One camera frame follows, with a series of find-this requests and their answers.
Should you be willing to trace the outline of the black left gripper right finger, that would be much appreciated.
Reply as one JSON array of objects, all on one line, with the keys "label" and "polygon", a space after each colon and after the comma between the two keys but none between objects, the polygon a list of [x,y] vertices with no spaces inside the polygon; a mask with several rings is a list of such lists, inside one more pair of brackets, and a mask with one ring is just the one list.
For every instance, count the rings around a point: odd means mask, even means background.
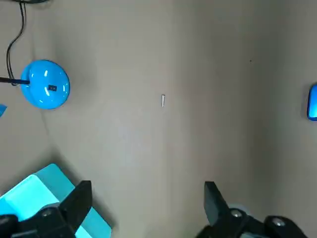
[{"label": "black left gripper right finger", "polygon": [[259,221],[239,208],[230,208],[213,181],[204,185],[204,209],[209,224],[198,238],[306,238],[291,219],[267,216]]}]

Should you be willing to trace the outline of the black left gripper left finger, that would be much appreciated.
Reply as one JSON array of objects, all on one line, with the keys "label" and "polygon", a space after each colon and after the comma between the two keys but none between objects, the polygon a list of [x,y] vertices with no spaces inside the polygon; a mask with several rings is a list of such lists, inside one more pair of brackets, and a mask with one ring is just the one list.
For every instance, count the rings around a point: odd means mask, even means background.
[{"label": "black left gripper left finger", "polygon": [[0,217],[2,238],[74,238],[92,208],[92,184],[81,181],[58,205],[49,205],[19,221],[16,215]]}]

